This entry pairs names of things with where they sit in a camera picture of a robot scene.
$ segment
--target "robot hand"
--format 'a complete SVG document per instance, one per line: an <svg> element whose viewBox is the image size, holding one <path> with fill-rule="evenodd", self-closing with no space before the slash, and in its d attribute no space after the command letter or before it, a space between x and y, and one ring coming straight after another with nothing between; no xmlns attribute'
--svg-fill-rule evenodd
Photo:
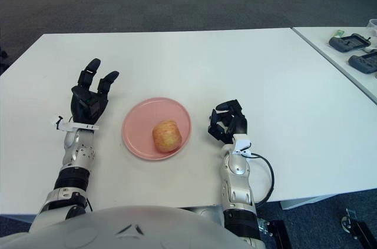
<svg viewBox="0 0 377 249"><path fill-rule="evenodd" d="M242 107L237 100L221 103L216 110L212 110L211 122L208 127L209 134L225 144L233 143L234 134L247 134L247 120L242 114ZM218 122L222 122L227 130L225 131Z"/></svg>
<svg viewBox="0 0 377 249"><path fill-rule="evenodd" d="M93 59L85 70L81 71L78 85L72 87L71 112L74 122L95 124L107 106L107 94L119 72L113 71L101 78L97 93L89 91L93 76L96 74L100 63L99 59Z"/></svg>

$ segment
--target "small object on floor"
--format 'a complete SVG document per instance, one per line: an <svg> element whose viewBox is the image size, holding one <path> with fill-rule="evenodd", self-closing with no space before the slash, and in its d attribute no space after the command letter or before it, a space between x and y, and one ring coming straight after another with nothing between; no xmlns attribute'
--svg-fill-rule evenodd
<svg viewBox="0 0 377 249"><path fill-rule="evenodd" d="M364 74L371 74L377 71L377 49L366 55L352 56L349 58L348 63Z"/></svg>
<svg viewBox="0 0 377 249"><path fill-rule="evenodd" d="M369 39L370 38L366 39L357 33L353 33L351 36L341 38L331 37L329 45L337 51L345 53L370 46L371 42L369 42Z"/></svg>

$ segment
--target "black joint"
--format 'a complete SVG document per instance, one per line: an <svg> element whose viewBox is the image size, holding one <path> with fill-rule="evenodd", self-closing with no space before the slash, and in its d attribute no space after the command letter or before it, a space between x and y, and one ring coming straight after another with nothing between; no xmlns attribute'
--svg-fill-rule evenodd
<svg viewBox="0 0 377 249"><path fill-rule="evenodd" d="M74 218L74 217L77 217L78 215L83 215L83 214L86 214L85 208L75 205L72 208L70 208L67 215L65 216L65 219L67 220L69 218Z"/></svg>
<svg viewBox="0 0 377 249"><path fill-rule="evenodd" d="M57 208L62 208L70 205L77 205L85 208L87 205L87 199L82 196L79 192L73 192L70 199L63 199L58 201L53 201L49 203L44 210L53 210Z"/></svg>
<svg viewBox="0 0 377 249"><path fill-rule="evenodd" d="M108 94L108 92L110 91L111 84L112 82L108 82L104 80L103 78L101 78L100 83L98 84L98 92L103 93L103 94Z"/></svg>
<svg viewBox="0 0 377 249"><path fill-rule="evenodd" d="M90 71L81 71L80 77L78 78L78 85L82 87L89 88L92 83L94 73Z"/></svg>
<svg viewBox="0 0 377 249"><path fill-rule="evenodd" d="M224 211L224 227L239 237L260 240L257 216L253 212L236 209Z"/></svg>
<svg viewBox="0 0 377 249"><path fill-rule="evenodd" d="M89 171L85 168L64 168L59 172L54 189L62 187L77 187L86 191L89 183L89 175Z"/></svg>

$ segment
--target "black cable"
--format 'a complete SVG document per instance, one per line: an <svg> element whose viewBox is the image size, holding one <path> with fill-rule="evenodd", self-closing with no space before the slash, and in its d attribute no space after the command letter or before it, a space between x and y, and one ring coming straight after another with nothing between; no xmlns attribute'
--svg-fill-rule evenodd
<svg viewBox="0 0 377 249"><path fill-rule="evenodd" d="M270 198L270 196L272 194L273 187L275 186L275 175L273 173L273 169L272 169L270 162L268 162L268 160L265 157L262 157L261 155L258 155L258 154L255 154L255 153L251 153L251 155L253 155L255 157L247 157L247 156L244 156L244 155L242 155L242 157L250 158L250 159L262 159L269 166L269 169L270 169L270 172L271 172L271 187L270 187L270 190L269 190L269 192L267 192L266 196L262 200L260 200L258 203L255 204L256 208L260 208L264 203L267 202L267 200Z"/></svg>
<svg viewBox="0 0 377 249"><path fill-rule="evenodd" d="M90 202L89 202L89 199L87 198L87 202L88 202L88 205L89 205L89 208L90 208L90 210L93 212L93 208L92 208L92 205L90 204Z"/></svg>

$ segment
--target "metal bracket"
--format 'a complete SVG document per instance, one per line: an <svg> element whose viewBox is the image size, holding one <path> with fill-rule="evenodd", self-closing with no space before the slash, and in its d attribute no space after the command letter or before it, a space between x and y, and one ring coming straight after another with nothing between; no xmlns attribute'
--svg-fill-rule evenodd
<svg viewBox="0 0 377 249"><path fill-rule="evenodd" d="M57 130L73 132L77 129L81 130L99 130L100 127L92 124L80 124L79 122L63 121L63 117L58 116L57 121L54 121L54 125L57 126Z"/></svg>
<svg viewBox="0 0 377 249"><path fill-rule="evenodd" d="M288 232L283 221L266 221L262 218L258 218L257 221L259 231L273 237L278 249L292 249Z"/></svg>
<svg viewBox="0 0 377 249"><path fill-rule="evenodd" d="M363 248L377 249L377 241L368 226L363 221L358 221L356 211L346 209L347 215L342 218L340 224L354 239L360 241Z"/></svg>

